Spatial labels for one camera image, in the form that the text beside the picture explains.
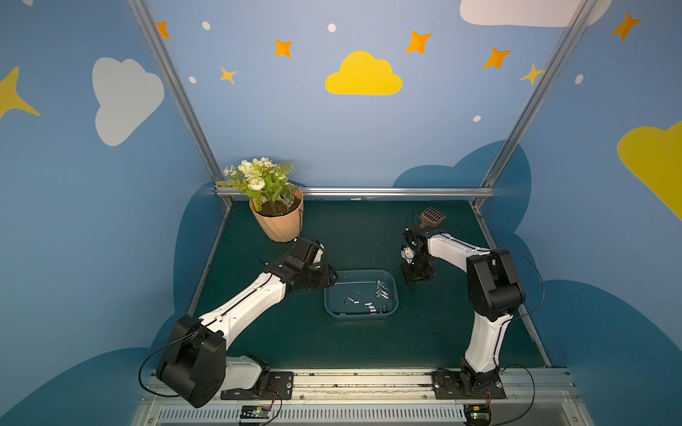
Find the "teal plastic storage box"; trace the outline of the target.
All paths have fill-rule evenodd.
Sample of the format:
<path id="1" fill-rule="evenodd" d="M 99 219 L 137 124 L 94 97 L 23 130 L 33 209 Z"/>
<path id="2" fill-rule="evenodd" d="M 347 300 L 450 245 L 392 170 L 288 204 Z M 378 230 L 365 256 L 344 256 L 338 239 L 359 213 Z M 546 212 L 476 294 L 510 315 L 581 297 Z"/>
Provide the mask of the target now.
<path id="1" fill-rule="evenodd" d="M 324 290 L 324 307 L 336 320 L 383 319 L 395 313 L 399 296 L 394 277 L 384 270 L 337 272 L 336 283 Z"/>

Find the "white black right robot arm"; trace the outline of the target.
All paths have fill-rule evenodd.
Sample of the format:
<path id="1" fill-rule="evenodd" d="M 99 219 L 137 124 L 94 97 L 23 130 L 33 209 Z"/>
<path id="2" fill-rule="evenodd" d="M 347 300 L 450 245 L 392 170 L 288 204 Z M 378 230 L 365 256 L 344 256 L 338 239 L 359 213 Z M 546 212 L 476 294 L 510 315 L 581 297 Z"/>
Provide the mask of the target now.
<path id="1" fill-rule="evenodd" d="M 508 250 L 481 248 L 428 227 L 407 227 L 403 238 L 401 271 L 408 282 L 434 278 L 437 260 L 466 273 L 475 315 L 463 370 L 476 376 L 496 371 L 506 330 L 514 312 L 526 301 L 512 255 Z"/>

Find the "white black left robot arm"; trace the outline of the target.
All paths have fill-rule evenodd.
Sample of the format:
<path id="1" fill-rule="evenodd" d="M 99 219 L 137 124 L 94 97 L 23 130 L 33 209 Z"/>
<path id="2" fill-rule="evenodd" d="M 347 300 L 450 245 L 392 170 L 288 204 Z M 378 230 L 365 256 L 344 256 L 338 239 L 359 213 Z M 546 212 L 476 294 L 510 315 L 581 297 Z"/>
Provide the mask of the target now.
<path id="1" fill-rule="evenodd" d="M 243 399 L 272 394 L 270 367 L 255 356 L 229 357 L 227 350 L 253 321 L 286 296 L 326 289 L 339 276 L 325 261 L 316 240 L 298 238 L 282 257 L 267 264 L 250 286 L 220 307 L 195 318 L 185 315 L 173 326 L 156 368 L 156 377 L 173 397 L 201 408 L 217 395 Z"/>

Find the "brown grid brush tool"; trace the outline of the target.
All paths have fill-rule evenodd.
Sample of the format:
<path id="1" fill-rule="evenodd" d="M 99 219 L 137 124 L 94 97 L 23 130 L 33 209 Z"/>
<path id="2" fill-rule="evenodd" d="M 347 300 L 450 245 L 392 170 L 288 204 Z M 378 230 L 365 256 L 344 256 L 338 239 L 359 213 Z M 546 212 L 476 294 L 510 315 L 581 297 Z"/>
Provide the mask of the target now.
<path id="1" fill-rule="evenodd" d="M 434 208 L 427 208 L 422 211 L 419 215 L 420 227 L 424 228 L 437 228 L 446 219 L 446 215 Z"/>

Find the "terracotta ribbed flower pot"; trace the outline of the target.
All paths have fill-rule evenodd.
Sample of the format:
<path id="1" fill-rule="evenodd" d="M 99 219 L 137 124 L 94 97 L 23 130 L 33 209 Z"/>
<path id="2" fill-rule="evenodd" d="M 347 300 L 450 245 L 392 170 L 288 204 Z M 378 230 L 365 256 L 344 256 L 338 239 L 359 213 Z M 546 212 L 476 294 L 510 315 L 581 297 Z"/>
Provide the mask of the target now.
<path id="1" fill-rule="evenodd" d="M 249 201 L 251 212 L 267 237 L 275 242 L 289 242 L 297 239 L 304 226 L 304 195 L 298 189 L 294 193 L 296 208 L 278 217 L 266 217 L 255 211 L 253 200 Z"/>

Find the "artificial white flower plant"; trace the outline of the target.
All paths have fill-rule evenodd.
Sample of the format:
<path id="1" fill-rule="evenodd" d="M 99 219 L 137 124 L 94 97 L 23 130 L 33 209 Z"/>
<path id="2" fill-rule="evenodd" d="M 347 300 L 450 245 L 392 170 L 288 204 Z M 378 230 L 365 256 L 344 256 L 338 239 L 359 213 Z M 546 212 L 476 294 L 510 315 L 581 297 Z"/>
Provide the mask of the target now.
<path id="1" fill-rule="evenodd" d="M 216 187 L 246 196 L 253 203 L 254 211 L 263 216 L 284 216 L 300 203 L 296 197 L 299 187 L 289 182 L 293 170 L 292 162 L 274 163 L 267 157 L 242 160 L 237 167 L 224 170 L 225 179 L 218 181 Z"/>

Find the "left green circuit board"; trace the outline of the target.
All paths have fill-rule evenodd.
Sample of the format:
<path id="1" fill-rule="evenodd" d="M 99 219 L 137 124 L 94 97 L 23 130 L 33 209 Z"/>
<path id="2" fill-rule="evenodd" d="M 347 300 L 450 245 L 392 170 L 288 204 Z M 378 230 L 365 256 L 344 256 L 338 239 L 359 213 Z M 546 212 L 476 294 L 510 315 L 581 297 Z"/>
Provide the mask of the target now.
<path id="1" fill-rule="evenodd" d="M 241 420 L 265 421 L 270 418 L 271 409 L 264 406 L 242 406 L 239 418 Z"/>

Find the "green circuit board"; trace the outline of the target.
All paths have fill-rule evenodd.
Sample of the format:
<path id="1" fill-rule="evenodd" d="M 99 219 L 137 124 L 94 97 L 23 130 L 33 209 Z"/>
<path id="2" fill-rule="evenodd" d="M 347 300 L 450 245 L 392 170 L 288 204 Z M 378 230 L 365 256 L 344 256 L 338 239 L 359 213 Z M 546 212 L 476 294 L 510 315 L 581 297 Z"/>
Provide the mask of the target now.
<path id="1" fill-rule="evenodd" d="M 239 418 L 241 420 L 265 421 L 270 418 L 271 409 L 264 406 L 242 406 Z"/>
<path id="2" fill-rule="evenodd" d="M 491 423 L 491 407 L 488 405 L 465 405 L 465 425 L 489 426 Z"/>

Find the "right green circuit board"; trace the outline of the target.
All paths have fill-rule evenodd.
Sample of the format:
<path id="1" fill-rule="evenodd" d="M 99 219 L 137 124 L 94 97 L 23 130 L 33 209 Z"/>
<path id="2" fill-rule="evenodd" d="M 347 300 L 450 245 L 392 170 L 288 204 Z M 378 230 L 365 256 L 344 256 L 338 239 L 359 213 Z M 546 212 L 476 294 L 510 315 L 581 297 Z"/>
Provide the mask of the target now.
<path id="1" fill-rule="evenodd" d="M 465 425 L 489 426 L 491 423 L 491 407 L 488 405 L 465 405 Z"/>

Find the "aluminium back frame rail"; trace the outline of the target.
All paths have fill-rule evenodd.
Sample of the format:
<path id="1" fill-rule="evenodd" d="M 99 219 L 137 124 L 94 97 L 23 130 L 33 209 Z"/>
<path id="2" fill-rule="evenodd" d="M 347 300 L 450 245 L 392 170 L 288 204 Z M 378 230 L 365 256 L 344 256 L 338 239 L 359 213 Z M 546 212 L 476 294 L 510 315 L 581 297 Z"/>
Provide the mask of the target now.
<path id="1" fill-rule="evenodd" d="M 303 195 L 317 198 L 424 198 L 424 199 L 488 199 L 495 190 L 486 187 L 474 188 L 429 188 L 429 187 L 320 187 L 303 186 Z"/>

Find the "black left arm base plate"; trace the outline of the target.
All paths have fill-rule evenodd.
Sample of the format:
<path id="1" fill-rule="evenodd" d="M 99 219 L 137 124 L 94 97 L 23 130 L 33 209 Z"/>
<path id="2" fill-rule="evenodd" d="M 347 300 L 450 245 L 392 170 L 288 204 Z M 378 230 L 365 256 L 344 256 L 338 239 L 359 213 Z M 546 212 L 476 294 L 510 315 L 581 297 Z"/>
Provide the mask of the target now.
<path id="1" fill-rule="evenodd" d="M 262 373 L 257 382 L 248 390 L 222 390 L 222 400 L 265 400 L 278 394 L 277 399 L 291 400 L 295 375 L 291 371 Z"/>

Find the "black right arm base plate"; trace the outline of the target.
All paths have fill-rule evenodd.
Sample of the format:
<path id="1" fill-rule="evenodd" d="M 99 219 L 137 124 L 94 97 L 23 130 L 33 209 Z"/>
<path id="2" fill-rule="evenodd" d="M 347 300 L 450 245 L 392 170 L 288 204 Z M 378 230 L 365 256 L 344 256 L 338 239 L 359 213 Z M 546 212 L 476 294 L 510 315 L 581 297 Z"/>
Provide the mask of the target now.
<path id="1" fill-rule="evenodd" d="M 432 381 L 436 399 L 506 399 L 498 369 L 486 373 L 437 369 Z"/>

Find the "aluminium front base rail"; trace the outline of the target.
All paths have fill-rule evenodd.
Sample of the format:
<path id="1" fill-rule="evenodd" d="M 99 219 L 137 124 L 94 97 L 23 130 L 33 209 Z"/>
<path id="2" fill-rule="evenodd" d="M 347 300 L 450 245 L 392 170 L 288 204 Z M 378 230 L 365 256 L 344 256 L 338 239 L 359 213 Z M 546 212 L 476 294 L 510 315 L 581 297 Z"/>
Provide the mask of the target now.
<path id="1" fill-rule="evenodd" d="M 465 405 L 491 407 L 490 425 L 591 425 L 566 369 L 506 367 L 506 399 L 436 399 L 427 368 L 290 369 L 291 400 L 222 400 L 193 408 L 182 399 L 147 397 L 134 425 L 465 425 Z M 242 406 L 271 409 L 268 420 L 239 418 Z"/>

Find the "aluminium corner post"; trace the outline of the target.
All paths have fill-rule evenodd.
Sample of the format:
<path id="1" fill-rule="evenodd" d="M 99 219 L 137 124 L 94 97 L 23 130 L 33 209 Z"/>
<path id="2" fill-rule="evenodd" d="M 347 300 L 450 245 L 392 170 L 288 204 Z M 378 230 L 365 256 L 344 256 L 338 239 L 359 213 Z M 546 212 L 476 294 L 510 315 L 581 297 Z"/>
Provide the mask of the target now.
<path id="1" fill-rule="evenodd" d="M 540 81 L 535 85 L 535 88 L 529 95 L 529 99 L 515 122 L 511 133 L 504 141 L 504 144 L 481 182 L 480 190 L 488 190 L 491 193 L 489 198 L 494 196 L 495 184 L 497 184 L 505 167 L 513 157 L 513 153 L 520 145 L 523 136 L 529 129 L 531 122 L 541 108 L 545 98 L 552 90 L 554 83 L 567 64 L 571 54 L 575 51 L 584 32 L 586 32 L 589 27 L 589 20 L 597 5 L 597 0 L 581 1 L 577 5 L 577 9 L 568 22 L 567 28 L 564 30 L 552 55 L 545 64 L 545 72 L 541 74 Z"/>
<path id="2" fill-rule="evenodd" d="M 158 65 L 161 71 L 163 81 L 168 86 L 170 94 L 172 94 L 179 109 L 179 113 L 188 128 L 189 134 L 204 161 L 204 165 L 208 170 L 212 181 L 214 183 L 222 181 L 222 169 L 218 164 L 211 143 L 202 128 L 198 116 L 195 113 L 195 109 L 181 82 L 179 73 L 172 61 L 168 48 L 166 47 L 165 42 L 163 42 L 163 37 L 160 35 L 159 29 L 156 26 L 156 21 L 154 20 L 154 15 L 148 1 L 127 0 L 126 3 L 131 9 L 133 18 L 146 40 L 156 65 Z"/>

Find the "aluminium left corner post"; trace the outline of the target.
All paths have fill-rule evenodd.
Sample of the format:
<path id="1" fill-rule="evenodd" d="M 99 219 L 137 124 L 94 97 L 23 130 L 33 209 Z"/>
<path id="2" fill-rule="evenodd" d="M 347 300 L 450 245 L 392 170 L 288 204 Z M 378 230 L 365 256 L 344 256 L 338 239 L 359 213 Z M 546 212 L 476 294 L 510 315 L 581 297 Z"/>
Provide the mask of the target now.
<path id="1" fill-rule="evenodd" d="M 156 65 L 158 65 L 161 71 L 163 81 L 168 86 L 170 94 L 172 94 L 179 109 L 179 113 L 188 128 L 189 134 L 204 161 L 204 165 L 208 170 L 212 181 L 214 183 L 222 181 L 222 169 L 218 164 L 211 143 L 202 128 L 198 116 L 195 113 L 195 109 L 181 82 L 179 73 L 172 61 L 168 48 L 166 47 L 165 42 L 163 42 L 163 37 L 160 35 L 159 29 L 156 26 L 156 21 L 154 20 L 154 15 L 148 1 L 127 0 L 126 3 L 131 9 L 133 18 L 146 40 Z"/>

